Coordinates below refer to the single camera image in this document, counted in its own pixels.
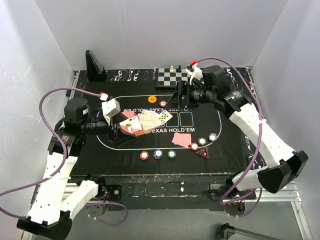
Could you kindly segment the red chips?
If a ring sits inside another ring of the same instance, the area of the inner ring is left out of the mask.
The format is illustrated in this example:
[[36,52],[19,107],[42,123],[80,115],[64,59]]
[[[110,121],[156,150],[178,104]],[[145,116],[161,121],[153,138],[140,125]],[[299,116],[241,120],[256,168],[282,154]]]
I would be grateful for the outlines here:
[[159,106],[162,108],[166,107],[166,105],[167,105],[167,102],[165,100],[162,100],[159,102]]
[[190,145],[190,148],[193,150],[193,151],[196,151],[199,149],[199,145],[196,143],[196,142],[192,142],[191,145]]

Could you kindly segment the eight of clubs card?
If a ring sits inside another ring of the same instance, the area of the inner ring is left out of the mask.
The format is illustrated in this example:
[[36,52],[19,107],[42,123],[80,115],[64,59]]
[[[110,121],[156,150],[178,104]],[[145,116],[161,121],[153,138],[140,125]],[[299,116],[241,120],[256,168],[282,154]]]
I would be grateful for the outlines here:
[[168,122],[171,118],[173,117],[173,115],[168,112],[167,110],[162,111],[159,114],[159,121],[160,121],[160,125],[164,125],[166,122]]

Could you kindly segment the red playing card box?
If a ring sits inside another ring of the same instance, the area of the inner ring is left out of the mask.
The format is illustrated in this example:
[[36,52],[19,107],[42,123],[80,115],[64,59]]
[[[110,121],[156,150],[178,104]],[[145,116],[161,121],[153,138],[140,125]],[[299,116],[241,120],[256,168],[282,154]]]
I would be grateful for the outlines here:
[[127,133],[135,135],[136,133],[143,130],[140,120],[137,115],[128,118],[119,123],[121,129]]

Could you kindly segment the yellow big blind button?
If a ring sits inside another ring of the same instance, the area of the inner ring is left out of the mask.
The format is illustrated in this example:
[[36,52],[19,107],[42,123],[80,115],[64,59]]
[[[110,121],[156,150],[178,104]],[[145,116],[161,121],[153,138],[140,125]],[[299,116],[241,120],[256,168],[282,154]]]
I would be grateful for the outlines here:
[[151,95],[148,97],[148,102],[149,103],[155,103],[157,101],[157,97],[154,95]]

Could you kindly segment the red poker chip stack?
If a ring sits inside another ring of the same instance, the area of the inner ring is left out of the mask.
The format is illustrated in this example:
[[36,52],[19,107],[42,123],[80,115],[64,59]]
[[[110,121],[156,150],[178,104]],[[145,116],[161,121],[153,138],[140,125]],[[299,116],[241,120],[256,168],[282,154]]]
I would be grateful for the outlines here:
[[149,153],[147,151],[142,151],[140,153],[140,159],[142,161],[146,161],[146,160],[148,160],[148,158],[149,158]]

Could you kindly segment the blue poker chip stack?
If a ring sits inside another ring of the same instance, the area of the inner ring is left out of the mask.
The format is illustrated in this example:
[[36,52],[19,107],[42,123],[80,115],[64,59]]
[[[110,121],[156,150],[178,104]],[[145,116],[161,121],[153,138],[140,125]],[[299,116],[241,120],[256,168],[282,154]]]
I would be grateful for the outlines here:
[[161,149],[157,149],[154,151],[153,153],[153,157],[156,159],[156,160],[159,160],[161,159],[163,156],[163,151]]

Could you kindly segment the green chips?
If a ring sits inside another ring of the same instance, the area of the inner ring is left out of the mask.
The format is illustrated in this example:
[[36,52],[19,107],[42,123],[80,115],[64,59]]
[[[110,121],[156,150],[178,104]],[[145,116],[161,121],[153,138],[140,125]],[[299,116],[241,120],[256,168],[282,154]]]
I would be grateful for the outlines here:
[[198,139],[198,144],[201,145],[201,146],[204,146],[204,145],[207,144],[207,140],[204,137],[200,137]]

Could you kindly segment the green poker chip stack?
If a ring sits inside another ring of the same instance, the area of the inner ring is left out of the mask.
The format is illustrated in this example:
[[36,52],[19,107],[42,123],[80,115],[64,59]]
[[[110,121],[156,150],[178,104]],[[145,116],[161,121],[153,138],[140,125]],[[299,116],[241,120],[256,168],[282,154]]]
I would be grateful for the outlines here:
[[167,153],[167,156],[170,159],[174,159],[176,157],[176,152],[174,150],[169,150],[168,153]]

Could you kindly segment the black triangular all-in marker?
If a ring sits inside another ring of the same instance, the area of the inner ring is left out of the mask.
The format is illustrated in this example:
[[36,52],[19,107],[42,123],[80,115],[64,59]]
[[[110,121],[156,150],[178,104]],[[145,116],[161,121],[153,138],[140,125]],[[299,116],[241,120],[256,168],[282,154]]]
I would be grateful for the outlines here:
[[204,147],[202,149],[199,149],[197,152],[196,152],[197,155],[203,157],[203,158],[206,158],[206,159],[209,159],[209,152],[208,152],[208,148],[207,147]]

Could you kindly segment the red-backed playing card deck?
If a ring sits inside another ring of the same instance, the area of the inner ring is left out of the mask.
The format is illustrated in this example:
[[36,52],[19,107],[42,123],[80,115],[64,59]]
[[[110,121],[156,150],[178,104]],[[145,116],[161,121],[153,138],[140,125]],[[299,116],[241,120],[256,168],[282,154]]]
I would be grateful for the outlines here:
[[136,136],[142,136],[151,133],[155,128],[151,126],[146,126],[142,130],[135,133]]

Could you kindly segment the dealt red-backed playing card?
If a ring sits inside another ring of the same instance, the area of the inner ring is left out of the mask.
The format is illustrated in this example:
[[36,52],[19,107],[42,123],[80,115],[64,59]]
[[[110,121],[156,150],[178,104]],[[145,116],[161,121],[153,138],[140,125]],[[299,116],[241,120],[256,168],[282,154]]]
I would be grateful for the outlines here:
[[192,144],[192,137],[191,134],[184,134],[183,135],[183,147],[188,148]]

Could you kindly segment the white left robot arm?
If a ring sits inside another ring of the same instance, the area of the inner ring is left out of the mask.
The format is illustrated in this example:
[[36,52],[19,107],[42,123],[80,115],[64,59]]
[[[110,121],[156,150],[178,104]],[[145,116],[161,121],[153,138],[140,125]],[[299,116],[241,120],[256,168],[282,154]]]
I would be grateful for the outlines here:
[[39,188],[35,201],[27,216],[20,217],[17,222],[18,229],[51,240],[66,239],[78,212],[90,200],[104,200],[110,195],[105,178],[89,174],[69,197],[63,199],[70,173],[86,142],[86,135],[111,134],[112,140],[117,140],[118,133],[136,137],[122,129],[119,124],[113,124],[114,117],[122,121],[128,119],[121,113],[120,104],[115,98],[104,92],[97,94],[72,87],[69,87],[68,91],[99,98],[102,101],[101,116],[92,118],[88,101],[83,97],[75,97],[67,102],[63,118],[55,127],[51,127],[44,116],[43,106],[39,105],[40,116],[53,136],[48,147],[43,180],[37,183]]

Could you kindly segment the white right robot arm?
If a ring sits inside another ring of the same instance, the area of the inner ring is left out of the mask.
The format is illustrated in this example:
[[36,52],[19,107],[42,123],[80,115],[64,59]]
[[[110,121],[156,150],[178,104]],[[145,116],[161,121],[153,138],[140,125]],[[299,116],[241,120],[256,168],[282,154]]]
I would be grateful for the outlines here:
[[190,76],[189,97],[194,103],[211,103],[255,144],[265,166],[247,169],[227,181],[226,192],[237,199],[247,190],[263,188],[277,193],[297,178],[308,161],[307,154],[295,151],[268,125],[253,96],[228,84],[225,70],[218,65],[200,69],[197,62],[186,67]]

